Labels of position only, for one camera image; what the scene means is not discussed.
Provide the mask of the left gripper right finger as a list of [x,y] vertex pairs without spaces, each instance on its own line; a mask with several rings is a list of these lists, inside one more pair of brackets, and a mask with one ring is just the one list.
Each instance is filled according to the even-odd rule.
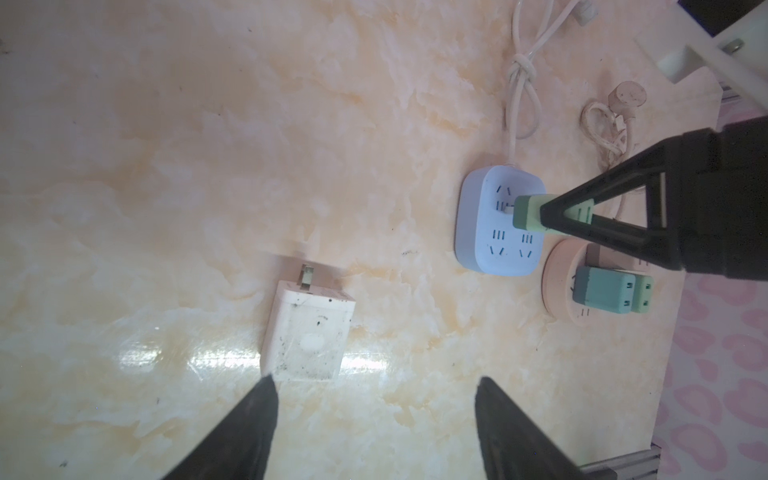
[[475,417],[487,478],[587,477],[489,377],[478,384]]

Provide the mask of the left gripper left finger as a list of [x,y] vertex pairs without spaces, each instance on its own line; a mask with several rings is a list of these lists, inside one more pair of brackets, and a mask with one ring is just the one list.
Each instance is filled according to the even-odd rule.
[[167,479],[262,479],[278,420],[278,393],[268,375],[165,475]]

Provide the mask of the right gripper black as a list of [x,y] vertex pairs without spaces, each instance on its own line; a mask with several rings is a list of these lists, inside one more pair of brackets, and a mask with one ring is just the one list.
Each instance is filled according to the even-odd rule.
[[[681,163],[681,227],[675,192]],[[647,228],[566,216],[642,188]],[[731,279],[767,279],[767,119],[671,137],[541,207],[544,226],[653,265]]]

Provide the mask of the green plug adapter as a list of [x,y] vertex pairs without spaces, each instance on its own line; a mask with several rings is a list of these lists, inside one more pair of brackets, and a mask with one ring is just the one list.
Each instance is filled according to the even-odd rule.
[[[505,212],[512,215],[513,226],[516,229],[563,235],[563,232],[544,226],[541,221],[542,206],[555,198],[556,195],[554,194],[521,195],[515,199],[512,207],[505,209]],[[593,219],[594,207],[594,200],[589,199],[567,208],[564,211],[564,216],[570,220],[590,224]]]
[[648,275],[635,274],[635,287],[631,304],[633,313],[644,314],[650,309],[654,279]]

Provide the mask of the teal plug adapter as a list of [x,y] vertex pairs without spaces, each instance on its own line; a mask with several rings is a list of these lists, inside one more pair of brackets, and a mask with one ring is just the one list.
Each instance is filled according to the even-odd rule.
[[632,308],[635,286],[634,274],[579,266],[575,275],[573,300],[590,309],[626,314]]

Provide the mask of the white plug adapter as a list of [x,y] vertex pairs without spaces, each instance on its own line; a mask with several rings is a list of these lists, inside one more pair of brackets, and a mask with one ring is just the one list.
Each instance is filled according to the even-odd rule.
[[318,286],[314,268],[277,284],[260,352],[260,370],[274,381],[332,381],[346,350],[356,301]]

